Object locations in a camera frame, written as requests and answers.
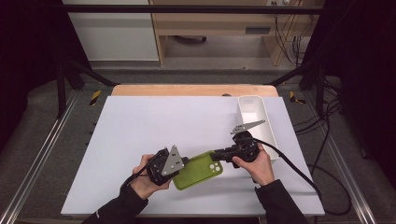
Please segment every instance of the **white table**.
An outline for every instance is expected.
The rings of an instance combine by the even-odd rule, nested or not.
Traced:
[[[282,98],[263,98],[278,148],[307,176],[302,151]],[[110,96],[99,118],[63,215],[87,216],[117,197],[120,184],[139,164],[142,154],[177,145],[182,157],[229,147],[236,125],[236,97]],[[257,217],[265,211],[255,184],[243,169],[221,162],[223,174],[185,190],[154,193],[142,217]],[[315,191],[281,159],[274,165],[307,216],[324,215]]]

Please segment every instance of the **smartphone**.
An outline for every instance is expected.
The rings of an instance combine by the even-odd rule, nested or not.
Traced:
[[[187,189],[202,183],[217,175],[221,175],[223,168],[219,161],[212,161],[210,154],[213,150],[190,158],[189,162],[179,174],[173,178],[175,187],[179,190]]]

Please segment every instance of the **white cabinet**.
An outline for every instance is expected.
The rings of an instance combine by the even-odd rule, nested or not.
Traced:
[[[64,0],[64,4],[148,5],[146,0]],[[90,61],[158,61],[149,13],[69,13]]]

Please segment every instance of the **white tray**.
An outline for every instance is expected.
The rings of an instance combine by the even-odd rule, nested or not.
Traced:
[[[262,140],[277,148],[276,140],[271,129],[271,123],[265,110],[264,101],[260,96],[240,96],[238,97],[238,107],[236,112],[238,124],[245,124],[254,121],[264,120],[263,124],[249,129],[254,138]],[[270,147],[264,146],[265,151],[271,158],[271,162],[279,158],[278,154]]]

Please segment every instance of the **black sleeve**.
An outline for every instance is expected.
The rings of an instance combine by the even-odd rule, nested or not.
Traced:
[[[115,198],[85,219],[82,224],[124,224],[134,223],[134,218],[147,205],[130,187],[120,192]]]
[[[256,189],[268,224],[307,224],[303,213],[280,180]]]

